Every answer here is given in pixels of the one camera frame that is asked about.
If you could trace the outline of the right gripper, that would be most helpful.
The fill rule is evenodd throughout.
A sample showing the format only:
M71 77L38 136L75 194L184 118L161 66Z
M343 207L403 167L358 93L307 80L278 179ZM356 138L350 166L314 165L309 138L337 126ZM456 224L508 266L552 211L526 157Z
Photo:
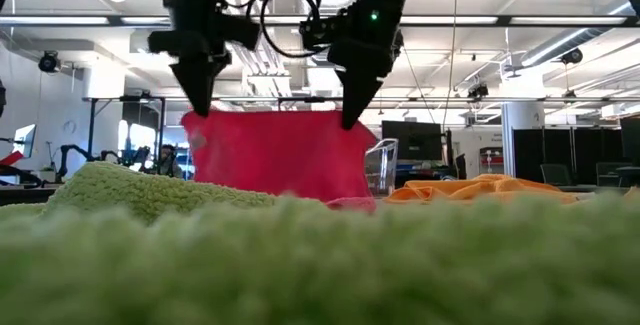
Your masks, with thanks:
M329 62L343 85L341 126L354 127L388 76L403 47L395 39L404 0L356 0L348 9L347 38L334 43Z

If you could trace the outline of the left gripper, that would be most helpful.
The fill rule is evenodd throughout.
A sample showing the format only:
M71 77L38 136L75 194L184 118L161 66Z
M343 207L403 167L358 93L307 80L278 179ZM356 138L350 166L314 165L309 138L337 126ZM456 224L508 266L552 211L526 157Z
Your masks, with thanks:
M230 35L227 14L173 14L171 31L153 31L148 37L151 53L177 59L170 68L201 117L208 116L215 77L231 63L225 44Z

